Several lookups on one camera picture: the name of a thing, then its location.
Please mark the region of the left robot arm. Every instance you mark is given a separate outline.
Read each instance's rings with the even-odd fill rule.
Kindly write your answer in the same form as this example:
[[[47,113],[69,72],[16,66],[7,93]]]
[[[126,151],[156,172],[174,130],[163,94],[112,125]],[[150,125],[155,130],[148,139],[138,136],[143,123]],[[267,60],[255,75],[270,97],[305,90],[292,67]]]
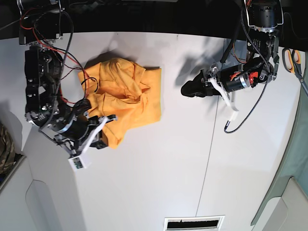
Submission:
[[[239,22],[220,63],[224,64],[229,54],[235,53],[235,42],[241,29],[246,36],[246,59],[238,58],[238,65],[222,70],[217,70],[215,66],[209,70],[202,69],[193,80],[181,87],[182,95],[201,98],[220,95],[210,82],[212,77],[226,93],[254,88],[259,83],[275,80],[279,65],[277,26],[282,24],[279,0],[243,1]]]

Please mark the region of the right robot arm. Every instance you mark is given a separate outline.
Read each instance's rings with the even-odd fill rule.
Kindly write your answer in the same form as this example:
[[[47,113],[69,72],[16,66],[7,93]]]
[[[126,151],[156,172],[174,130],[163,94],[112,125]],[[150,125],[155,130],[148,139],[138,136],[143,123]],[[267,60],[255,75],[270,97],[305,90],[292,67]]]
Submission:
[[[61,19],[68,16],[58,0],[19,0],[20,45],[25,52],[26,119],[43,133],[54,132],[51,141],[79,154],[86,147],[103,149],[103,122],[112,122],[115,115],[88,116],[91,109],[90,92],[98,92],[99,82],[90,76],[69,50],[55,47],[54,42],[63,36]],[[81,72],[83,97],[70,102],[63,96],[61,82],[66,77],[66,60],[76,64]]]

